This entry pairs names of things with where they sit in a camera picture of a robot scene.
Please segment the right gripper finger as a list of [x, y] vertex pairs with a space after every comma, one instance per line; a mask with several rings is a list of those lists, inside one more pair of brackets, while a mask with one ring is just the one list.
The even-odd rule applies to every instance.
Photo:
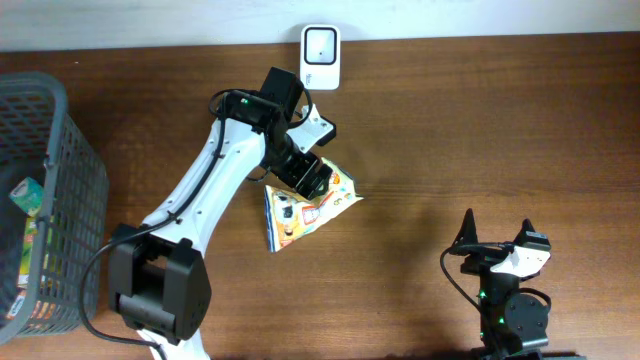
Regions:
[[526, 243], [536, 242], [537, 232], [535, 231], [531, 221], [524, 219], [521, 225], [521, 229], [514, 239], [515, 245], [525, 245]]
[[460, 230], [454, 241], [452, 242], [453, 247], [461, 247], [461, 246], [476, 246], [478, 245], [478, 237], [477, 237], [477, 229], [475, 224], [475, 218], [473, 209], [469, 208], [466, 210], [464, 214], [464, 218], [460, 227]]

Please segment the yellow snack bag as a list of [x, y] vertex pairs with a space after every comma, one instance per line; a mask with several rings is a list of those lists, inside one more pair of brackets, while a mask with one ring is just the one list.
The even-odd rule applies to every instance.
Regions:
[[276, 253], [336, 218], [363, 197], [354, 178], [332, 161], [326, 194], [307, 200], [301, 195], [266, 185], [264, 188], [267, 245]]

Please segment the teal tissue pack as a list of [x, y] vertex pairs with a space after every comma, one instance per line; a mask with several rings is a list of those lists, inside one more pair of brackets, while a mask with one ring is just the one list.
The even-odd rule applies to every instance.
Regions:
[[41, 210], [43, 193], [39, 182], [26, 177], [9, 193], [9, 198], [28, 216], [35, 217]]

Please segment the green juice carton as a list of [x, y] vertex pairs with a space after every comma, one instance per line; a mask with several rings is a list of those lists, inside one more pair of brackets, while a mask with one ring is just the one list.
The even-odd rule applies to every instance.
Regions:
[[25, 223], [22, 255], [17, 285], [26, 289], [29, 282], [29, 271], [33, 257], [33, 243], [38, 235], [38, 224], [35, 217], [28, 217]]

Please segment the orange tissue pack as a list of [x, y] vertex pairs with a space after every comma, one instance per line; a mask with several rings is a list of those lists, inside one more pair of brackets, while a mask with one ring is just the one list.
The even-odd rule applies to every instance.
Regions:
[[[20, 310], [24, 305], [24, 302], [26, 300], [26, 295], [27, 295], [26, 290], [24, 288], [19, 288], [19, 292], [14, 302], [9, 307], [9, 310], [5, 315], [6, 320], [13, 320], [18, 315], [18, 313], [20, 312]], [[31, 314], [31, 319], [48, 320], [52, 317], [55, 311], [55, 308], [56, 306], [49, 302], [37, 301], [34, 307], [34, 310]]]

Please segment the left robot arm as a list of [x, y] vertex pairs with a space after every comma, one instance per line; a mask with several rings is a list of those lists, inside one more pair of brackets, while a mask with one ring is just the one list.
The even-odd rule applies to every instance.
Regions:
[[205, 252], [221, 215], [257, 167], [312, 200], [331, 170], [311, 151], [336, 134], [303, 82], [273, 67], [258, 90], [225, 89], [209, 102], [207, 142], [166, 200], [109, 243], [109, 306], [156, 359], [205, 359], [199, 328], [212, 290]]

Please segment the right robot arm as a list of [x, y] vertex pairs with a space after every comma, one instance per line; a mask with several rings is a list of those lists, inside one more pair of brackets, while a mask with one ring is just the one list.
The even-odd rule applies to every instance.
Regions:
[[540, 359], [549, 343], [546, 334], [551, 298], [521, 284], [540, 275], [551, 257], [549, 238], [525, 219], [514, 240], [480, 242], [472, 209], [467, 209], [451, 246], [443, 256], [464, 258], [460, 272], [477, 276], [475, 296], [460, 294], [480, 315], [483, 346], [472, 351], [476, 359]]

